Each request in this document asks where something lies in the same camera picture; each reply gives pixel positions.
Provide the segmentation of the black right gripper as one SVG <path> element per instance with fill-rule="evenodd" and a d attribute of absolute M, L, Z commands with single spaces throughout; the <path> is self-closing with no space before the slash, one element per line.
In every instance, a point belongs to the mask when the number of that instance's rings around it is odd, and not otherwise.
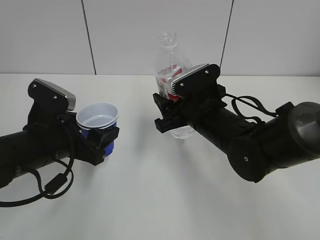
<path fill-rule="evenodd" d="M 162 118 L 154 120 L 160 133 L 191 128 L 199 133 L 218 133 L 225 128 L 225 102 L 219 96 L 187 96 L 167 99 L 152 95 Z"/>

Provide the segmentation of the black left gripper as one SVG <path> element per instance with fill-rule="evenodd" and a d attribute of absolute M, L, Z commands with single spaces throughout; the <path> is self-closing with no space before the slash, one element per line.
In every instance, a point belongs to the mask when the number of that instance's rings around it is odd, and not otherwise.
<path fill-rule="evenodd" d="M 105 148 L 119 135 L 118 127 L 104 129 L 91 129 L 85 138 L 76 122 L 75 112 L 65 112 L 57 115 L 57 120 L 66 127 L 74 146 L 74 158 L 89 163 L 93 166 L 100 165 L 105 161 Z"/>

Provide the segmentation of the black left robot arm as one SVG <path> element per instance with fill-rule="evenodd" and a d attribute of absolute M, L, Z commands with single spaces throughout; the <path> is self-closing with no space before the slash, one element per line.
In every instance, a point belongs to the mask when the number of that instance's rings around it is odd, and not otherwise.
<path fill-rule="evenodd" d="M 52 112 L 34 104 L 28 123 L 20 132 L 0 138 L 0 186 L 26 174 L 23 167 L 39 169 L 52 164 L 54 158 L 75 160 L 97 166 L 104 162 L 106 147 L 119 136 L 117 126 L 91 129 L 81 133 L 76 113 Z"/>

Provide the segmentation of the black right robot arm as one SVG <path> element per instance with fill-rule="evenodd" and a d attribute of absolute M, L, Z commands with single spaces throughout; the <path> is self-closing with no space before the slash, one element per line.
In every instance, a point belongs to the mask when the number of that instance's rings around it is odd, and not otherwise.
<path fill-rule="evenodd" d="M 233 170 L 246 181 L 258 183 L 275 170 L 320 157 L 318 103 L 288 102 L 272 120 L 249 122 L 227 110 L 220 97 L 172 101 L 156 93 L 153 100 L 162 115 L 155 120 L 159 132 L 191 126 L 225 153 Z"/>

